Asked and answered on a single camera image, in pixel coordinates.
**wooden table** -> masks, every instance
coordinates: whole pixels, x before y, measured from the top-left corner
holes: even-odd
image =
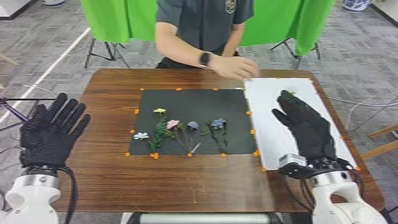
[[[366,183],[364,199],[380,210],[384,199],[364,161],[325,92],[312,74],[304,71],[263,71],[264,78],[311,78],[344,142],[360,167]],[[89,212],[298,212],[275,171],[261,171],[252,155],[124,156],[135,123],[133,111],[144,89],[227,89],[243,83],[201,70],[99,70],[92,76],[81,101],[92,122],[73,150],[67,164],[76,172],[78,211]],[[298,194],[298,184],[291,183]],[[65,210],[69,182],[62,178]]]

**wristwatch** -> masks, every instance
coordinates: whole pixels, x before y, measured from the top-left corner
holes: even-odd
[[[201,55],[201,61],[199,61],[199,63],[204,66],[204,68],[208,68],[209,58],[211,58],[211,52],[204,51],[202,55]]]

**gray shirt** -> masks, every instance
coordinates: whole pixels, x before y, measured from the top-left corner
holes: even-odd
[[[156,21],[177,27],[177,37],[199,48],[201,1],[204,1],[202,50],[222,53],[233,24],[254,15],[252,0],[156,0]]]

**person's hand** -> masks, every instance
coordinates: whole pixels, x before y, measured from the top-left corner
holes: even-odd
[[[23,167],[32,165],[65,166],[73,145],[90,121],[90,116],[85,114],[78,122],[85,105],[74,99],[67,104],[65,101],[67,96],[62,93],[50,109],[44,105],[37,105],[32,119],[21,126],[23,152],[19,160]]]
[[[245,80],[259,77],[257,65],[243,57],[222,57],[213,54],[208,67],[224,78]]]
[[[330,135],[330,123],[320,116],[307,103],[284,90],[277,98],[284,113],[273,109],[272,113],[280,123],[288,126],[298,154],[309,163],[316,159],[336,159],[334,139]]]

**green backdrop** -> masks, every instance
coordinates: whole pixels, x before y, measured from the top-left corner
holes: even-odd
[[[92,37],[113,43],[153,41],[156,0],[81,0]],[[256,0],[241,46],[295,38],[302,56],[320,38],[334,0]]]

